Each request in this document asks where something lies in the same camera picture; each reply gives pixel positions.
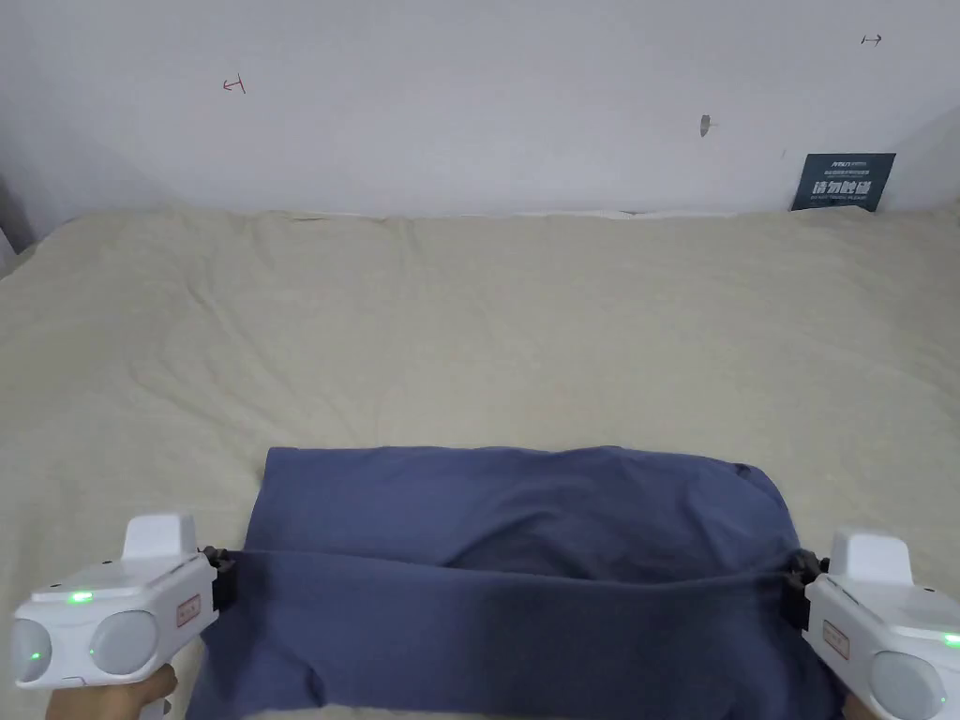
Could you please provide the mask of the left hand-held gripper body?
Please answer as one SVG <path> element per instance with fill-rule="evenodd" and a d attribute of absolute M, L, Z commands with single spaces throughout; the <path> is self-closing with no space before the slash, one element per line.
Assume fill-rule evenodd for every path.
<path fill-rule="evenodd" d="M 215 570 L 203 548 L 191 515 L 137 516 L 118 557 L 34 590 L 12 623 L 17 686 L 137 683 L 170 665 L 236 598 L 235 558 Z"/>

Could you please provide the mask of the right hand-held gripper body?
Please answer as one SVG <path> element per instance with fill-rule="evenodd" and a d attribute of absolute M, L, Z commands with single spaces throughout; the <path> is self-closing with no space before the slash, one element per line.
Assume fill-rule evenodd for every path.
<path fill-rule="evenodd" d="M 781 612 L 878 719 L 959 716 L 959 605 L 914 582 L 907 544 L 891 534 L 835 532 L 829 571 L 788 585 Z"/>

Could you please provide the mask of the person's left hand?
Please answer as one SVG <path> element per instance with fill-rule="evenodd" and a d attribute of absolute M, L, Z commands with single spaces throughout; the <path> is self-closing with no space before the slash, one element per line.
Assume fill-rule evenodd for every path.
<path fill-rule="evenodd" d="M 140 682 L 61 688 L 52 691 L 46 719 L 139 719 L 148 706 L 160 702 L 166 709 L 178 684 L 170 665 L 160 667 Z"/>

